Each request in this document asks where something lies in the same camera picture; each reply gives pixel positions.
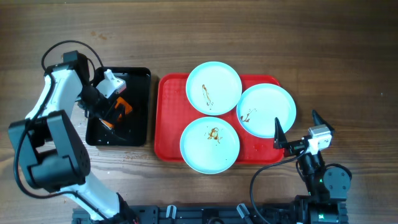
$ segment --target sauce stain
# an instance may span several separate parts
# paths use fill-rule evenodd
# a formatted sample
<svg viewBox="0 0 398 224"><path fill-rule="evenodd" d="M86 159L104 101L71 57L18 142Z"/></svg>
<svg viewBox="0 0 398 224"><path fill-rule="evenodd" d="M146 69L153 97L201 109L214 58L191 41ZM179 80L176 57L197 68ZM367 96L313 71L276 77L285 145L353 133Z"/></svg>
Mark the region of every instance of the sauce stain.
<svg viewBox="0 0 398 224"><path fill-rule="evenodd" d="M243 122L249 122L249 121L250 121L249 115L250 115L253 111L257 111L257 109L254 108L253 110L249 110L248 114L246 115L246 118L243 119L243 116L241 116L241 120L242 120Z"/></svg>
<svg viewBox="0 0 398 224"><path fill-rule="evenodd" d="M207 101L206 102L207 106L210 106L210 107L213 106L213 102L211 102L211 99L210 99L210 96L209 96L209 92L207 91L207 88L206 88L205 84L203 84L201 86L201 90L203 92L203 97L205 97L205 99Z"/></svg>
<svg viewBox="0 0 398 224"><path fill-rule="evenodd" d="M211 132L209 132L209 137L207 138L207 139L214 139L214 140L216 140L218 143L220 143L220 140L222 139L223 137L219 137L218 136L218 128L213 128L212 130L211 130Z"/></svg>
<svg viewBox="0 0 398 224"><path fill-rule="evenodd" d="M100 34L98 37L103 39L103 40L107 40L108 39L108 38L104 37L104 35L102 35L102 34Z"/></svg>

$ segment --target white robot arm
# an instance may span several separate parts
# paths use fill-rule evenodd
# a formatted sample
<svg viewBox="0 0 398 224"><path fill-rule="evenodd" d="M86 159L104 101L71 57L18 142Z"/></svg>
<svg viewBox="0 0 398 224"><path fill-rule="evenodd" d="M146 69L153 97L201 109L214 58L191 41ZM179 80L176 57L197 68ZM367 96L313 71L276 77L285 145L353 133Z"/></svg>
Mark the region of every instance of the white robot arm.
<svg viewBox="0 0 398 224"><path fill-rule="evenodd" d="M99 119L115 122L120 110L114 109L115 103L109 97L126 89L126 83L111 70L104 72L96 88L88 78L87 58L77 51L64 54L63 63L47 67L45 86L37 104L25 120L10 125L10 140L16 151L20 148L19 164L33 189L45 189L57 195L65 193L64 196L84 208L92 220L137 223L121 196L107 189L90 172L88 153L70 122L76 101ZM24 132L27 134L20 146ZM35 151L45 140L52 140L56 148L44 153Z"/></svg>

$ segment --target orange object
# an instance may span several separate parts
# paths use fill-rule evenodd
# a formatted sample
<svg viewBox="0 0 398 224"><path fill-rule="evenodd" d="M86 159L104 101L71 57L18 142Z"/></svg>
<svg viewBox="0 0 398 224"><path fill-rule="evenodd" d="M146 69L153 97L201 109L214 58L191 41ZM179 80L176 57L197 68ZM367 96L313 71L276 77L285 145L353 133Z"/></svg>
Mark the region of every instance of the orange object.
<svg viewBox="0 0 398 224"><path fill-rule="evenodd" d="M124 105L124 114L129 114L130 112L132 112L132 106L130 106L130 104L128 102L126 102L126 100L124 100L123 98L119 97L117 100L116 105L114 106L115 109L119 106L119 104ZM122 115L119 115L118 121L120 121L122 119ZM114 128L114 124L111 124L107 121L104 121L103 119L101 120L101 122L103 124L105 124L109 129L113 129Z"/></svg>

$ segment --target table surface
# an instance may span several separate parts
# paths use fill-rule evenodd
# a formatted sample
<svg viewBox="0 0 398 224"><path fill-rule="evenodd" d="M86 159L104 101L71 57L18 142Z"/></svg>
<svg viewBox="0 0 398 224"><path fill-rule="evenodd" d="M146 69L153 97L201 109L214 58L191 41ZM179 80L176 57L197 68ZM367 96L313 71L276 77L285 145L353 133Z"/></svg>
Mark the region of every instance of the table surface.
<svg viewBox="0 0 398 224"><path fill-rule="evenodd" d="M7 135L43 89L42 54L68 39L92 46L106 66L147 67L159 78L212 60L238 73L275 76L297 104L288 139L306 134L312 109L335 127L323 158L353 172L350 223L398 223L397 9L392 1L304 0L1 5L0 223L70 223L77 207L64 197L36 200L20 192ZM99 65L73 44L55 49L46 65L69 50ZM80 109L72 122L84 140ZM148 137L144 147L84 142L92 171L130 205L250 202L249 181L260 166L202 175L186 164L160 161L153 128ZM261 174L254 194L257 202L290 202L305 189L291 163Z"/></svg>

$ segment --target plate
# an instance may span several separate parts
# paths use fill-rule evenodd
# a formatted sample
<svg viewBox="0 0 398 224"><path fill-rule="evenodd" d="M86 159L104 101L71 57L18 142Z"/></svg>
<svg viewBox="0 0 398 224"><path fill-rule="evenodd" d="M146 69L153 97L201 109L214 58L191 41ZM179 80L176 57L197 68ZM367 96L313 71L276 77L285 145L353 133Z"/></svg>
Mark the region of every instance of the plate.
<svg viewBox="0 0 398 224"><path fill-rule="evenodd" d="M204 117L190 123L181 135L180 149L185 162L203 174L217 174L234 164L239 138L226 121Z"/></svg>
<svg viewBox="0 0 398 224"><path fill-rule="evenodd" d="M241 126L259 138L273 138L275 117L278 117L284 132L296 118L296 105L292 96L273 84L258 84L248 88L236 106Z"/></svg>
<svg viewBox="0 0 398 224"><path fill-rule="evenodd" d="M185 90L196 110L207 115L221 115L238 103L242 95L242 82L229 65L206 62L189 74Z"/></svg>

